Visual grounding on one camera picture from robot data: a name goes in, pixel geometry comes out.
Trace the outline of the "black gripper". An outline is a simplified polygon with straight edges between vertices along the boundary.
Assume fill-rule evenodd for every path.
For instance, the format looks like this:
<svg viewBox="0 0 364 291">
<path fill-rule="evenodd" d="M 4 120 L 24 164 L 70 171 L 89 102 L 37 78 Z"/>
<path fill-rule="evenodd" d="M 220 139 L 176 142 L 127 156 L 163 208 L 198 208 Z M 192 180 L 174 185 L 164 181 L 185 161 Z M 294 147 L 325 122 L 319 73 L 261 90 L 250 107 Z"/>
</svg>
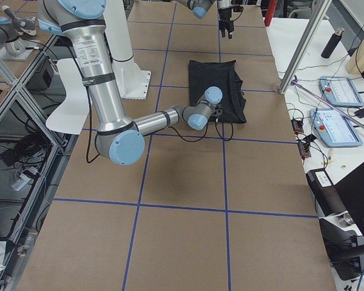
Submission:
<svg viewBox="0 0 364 291">
<path fill-rule="evenodd" d="M 232 16 L 232 7 L 219 8 L 219 25 L 218 28 L 221 30 L 221 37 L 224 38 L 226 36 L 226 30 L 228 39 L 232 39 L 232 34 L 234 31 L 234 23 L 231 21 Z"/>
</svg>

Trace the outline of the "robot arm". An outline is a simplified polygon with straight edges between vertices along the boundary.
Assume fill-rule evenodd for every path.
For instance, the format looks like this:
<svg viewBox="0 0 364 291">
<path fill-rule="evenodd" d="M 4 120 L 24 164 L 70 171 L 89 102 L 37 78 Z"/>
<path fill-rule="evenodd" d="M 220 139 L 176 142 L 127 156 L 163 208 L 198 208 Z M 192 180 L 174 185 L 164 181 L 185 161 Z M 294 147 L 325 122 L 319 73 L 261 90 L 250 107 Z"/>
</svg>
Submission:
<svg viewBox="0 0 364 291">
<path fill-rule="evenodd" d="M 176 2 L 191 10 L 198 19 L 204 18 L 214 4 L 214 1 L 210 0 L 176 0 Z M 217 1 L 217 10 L 219 16 L 218 29 L 221 31 L 221 36 L 223 38 L 227 33 L 228 38 L 232 39 L 234 32 L 234 20 L 232 20 L 231 17 L 235 8 L 235 1 Z"/>
<path fill-rule="evenodd" d="M 223 93 L 207 88 L 193 106 L 175 105 L 166 111 L 132 119 L 126 115 L 116 79 L 115 61 L 107 42 L 116 45 L 112 32 L 129 36 L 124 6 L 116 1 L 39 1 L 41 29 L 70 39 L 75 65 L 87 92 L 89 109 L 95 109 L 98 128 L 95 147 L 115 164 L 137 162 L 145 148 L 145 136 L 183 120 L 202 130 L 219 109 Z"/>
</svg>

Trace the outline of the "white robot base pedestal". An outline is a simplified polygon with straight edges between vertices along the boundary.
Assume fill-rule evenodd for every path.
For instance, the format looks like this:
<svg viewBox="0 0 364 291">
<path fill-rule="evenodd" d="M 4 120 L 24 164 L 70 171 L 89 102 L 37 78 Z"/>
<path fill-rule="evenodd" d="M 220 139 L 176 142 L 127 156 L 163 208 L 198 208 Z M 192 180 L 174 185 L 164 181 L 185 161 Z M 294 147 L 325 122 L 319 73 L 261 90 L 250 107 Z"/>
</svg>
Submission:
<svg viewBox="0 0 364 291">
<path fill-rule="evenodd" d="M 151 72 L 141 70 L 134 60 L 123 1 L 107 0 L 104 20 L 120 96 L 124 99 L 144 100 Z"/>
</svg>

